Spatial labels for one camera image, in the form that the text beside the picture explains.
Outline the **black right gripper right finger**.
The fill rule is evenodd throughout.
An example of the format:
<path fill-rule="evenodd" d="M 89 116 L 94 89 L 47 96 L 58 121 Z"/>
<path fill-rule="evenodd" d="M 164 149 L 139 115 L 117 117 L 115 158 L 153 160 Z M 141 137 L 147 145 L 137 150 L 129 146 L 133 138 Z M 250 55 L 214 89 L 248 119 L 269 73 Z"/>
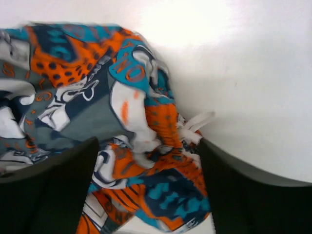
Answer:
<path fill-rule="evenodd" d="M 217 234 L 310 234 L 312 186 L 254 180 L 207 140 L 198 145 Z"/>

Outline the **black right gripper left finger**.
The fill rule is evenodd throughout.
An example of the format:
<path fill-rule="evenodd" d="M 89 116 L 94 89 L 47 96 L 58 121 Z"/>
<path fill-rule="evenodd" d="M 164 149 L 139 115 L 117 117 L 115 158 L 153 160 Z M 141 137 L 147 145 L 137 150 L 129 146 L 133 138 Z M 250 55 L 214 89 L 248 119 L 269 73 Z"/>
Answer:
<path fill-rule="evenodd" d="M 74 234 L 99 151 L 92 137 L 0 177 L 2 234 Z"/>

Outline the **colourful patterned shorts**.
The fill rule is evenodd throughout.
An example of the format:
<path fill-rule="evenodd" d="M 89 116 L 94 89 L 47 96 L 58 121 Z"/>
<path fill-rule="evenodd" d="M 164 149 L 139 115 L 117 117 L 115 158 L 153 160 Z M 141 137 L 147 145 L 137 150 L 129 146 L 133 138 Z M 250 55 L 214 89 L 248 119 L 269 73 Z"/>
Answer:
<path fill-rule="evenodd" d="M 130 218 L 183 234 L 210 214 L 197 145 L 214 112 L 186 120 L 169 71 L 117 25 L 33 23 L 0 31 L 0 174 L 95 137 L 73 232 L 112 234 Z"/>

